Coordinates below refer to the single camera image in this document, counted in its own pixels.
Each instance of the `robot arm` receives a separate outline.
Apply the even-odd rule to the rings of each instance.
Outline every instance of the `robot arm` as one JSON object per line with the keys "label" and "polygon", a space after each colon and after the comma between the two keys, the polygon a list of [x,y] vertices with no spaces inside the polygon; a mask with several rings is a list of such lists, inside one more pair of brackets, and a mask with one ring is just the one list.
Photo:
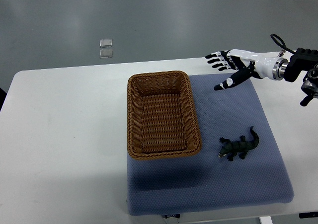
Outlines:
{"label": "robot arm", "polygon": [[212,53],[205,58],[211,59],[208,63],[213,68],[219,68],[219,71],[226,69],[240,70],[248,67],[251,62],[255,62],[252,76],[255,78],[268,77],[272,80],[282,79],[273,71],[276,71],[283,63],[288,62],[287,59],[282,57],[266,58],[261,54],[239,49]]}
{"label": "robot arm", "polygon": [[[274,42],[283,48],[283,51],[277,57],[266,58],[261,54],[232,49],[211,53],[205,58],[212,68],[218,68],[219,71],[232,69],[238,70],[222,83],[216,85],[214,90],[232,88],[249,79],[250,77],[264,78],[271,80],[282,80],[294,82],[301,71],[308,71],[303,80],[302,91],[307,97],[301,102],[302,106],[313,99],[318,98],[318,51],[298,48],[296,52],[288,49],[284,41],[275,34],[271,35]],[[282,58],[285,50],[294,54],[290,62]]]}

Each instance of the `black cable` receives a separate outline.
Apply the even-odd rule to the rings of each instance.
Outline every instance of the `black cable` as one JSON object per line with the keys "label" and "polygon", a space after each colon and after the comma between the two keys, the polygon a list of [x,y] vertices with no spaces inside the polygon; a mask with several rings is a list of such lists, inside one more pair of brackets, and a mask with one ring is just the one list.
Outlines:
{"label": "black cable", "polygon": [[270,37],[272,38],[272,40],[274,40],[274,42],[275,42],[279,47],[281,47],[282,49],[284,49],[284,50],[286,50],[286,51],[288,51],[288,52],[290,52],[290,53],[292,53],[292,54],[295,54],[295,52],[294,52],[293,50],[291,50],[291,49],[289,49],[289,48],[286,47],[286,44],[285,44],[284,40],[282,40],[278,35],[276,35],[276,34],[271,34]]}

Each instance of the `rectangular basket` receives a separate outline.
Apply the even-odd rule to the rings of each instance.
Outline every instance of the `rectangular basket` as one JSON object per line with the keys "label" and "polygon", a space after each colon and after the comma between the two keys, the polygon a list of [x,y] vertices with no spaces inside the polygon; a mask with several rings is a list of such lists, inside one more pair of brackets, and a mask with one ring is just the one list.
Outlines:
{"label": "rectangular basket", "polygon": [[127,150],[134,159],[184,157],[201,149],[189,77],[182,71],[137,74],[127,87]]}

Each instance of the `gray floor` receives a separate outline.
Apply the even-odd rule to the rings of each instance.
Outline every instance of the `gray floor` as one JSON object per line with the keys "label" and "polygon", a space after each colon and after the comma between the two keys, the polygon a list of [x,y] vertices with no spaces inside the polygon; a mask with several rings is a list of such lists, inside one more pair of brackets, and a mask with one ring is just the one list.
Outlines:
{"label": "gray floor", "polygon": [[[278,51],[271,33],[291,49],[318,49],[317,15],[318,0],[0,0],[0,87],[21,70]],[[99,58],[102,38],[113,39],[113,58]]]}

